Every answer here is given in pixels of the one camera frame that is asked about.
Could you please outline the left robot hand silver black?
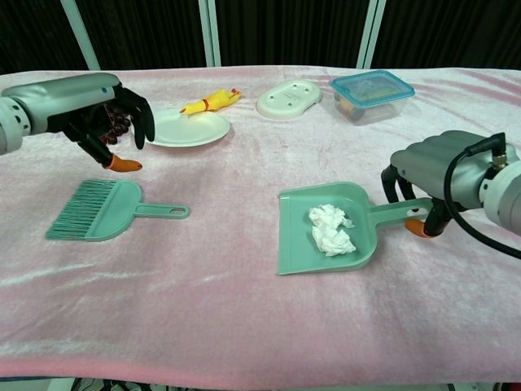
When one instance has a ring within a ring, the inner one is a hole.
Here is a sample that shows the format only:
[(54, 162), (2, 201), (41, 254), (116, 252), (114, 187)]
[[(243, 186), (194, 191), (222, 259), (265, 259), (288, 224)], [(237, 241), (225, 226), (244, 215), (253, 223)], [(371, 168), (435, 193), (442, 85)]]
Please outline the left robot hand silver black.
[(111, 73), (98, 72), (12, 86), (1, 92), (1, 153), (21, 148), (23, 138), (63, 133), (105, 169), (133, 172), (142, 168), (108, 149), (102, 137), (128, 125), (141, 150), (155, 139), (147, 100)]

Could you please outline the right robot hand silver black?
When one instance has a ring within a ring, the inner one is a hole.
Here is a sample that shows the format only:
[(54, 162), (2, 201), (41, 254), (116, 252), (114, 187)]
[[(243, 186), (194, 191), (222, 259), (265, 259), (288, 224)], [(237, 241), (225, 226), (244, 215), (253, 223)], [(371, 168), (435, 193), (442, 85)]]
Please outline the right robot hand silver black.
[[(461, 130), (449, 130), (394, 152), (390, 165), (381, 173), (383, 189), (390, 203), (399, 198), (413, 200), (413, 187), (432, 198), (432, 209), (425, 221), (412, 219), (406, 228), (417, 236), (436, 237), (452, 217), (444, 202), (444, 177), (449, 164), (467, 147), (485, 137)], [(498, 226), (520, 234), (520, 157), (507, 143), (501, 156), (483, 151), (464, 158), (451, 177), (451, 195), (460, 212), (483, 209)]]

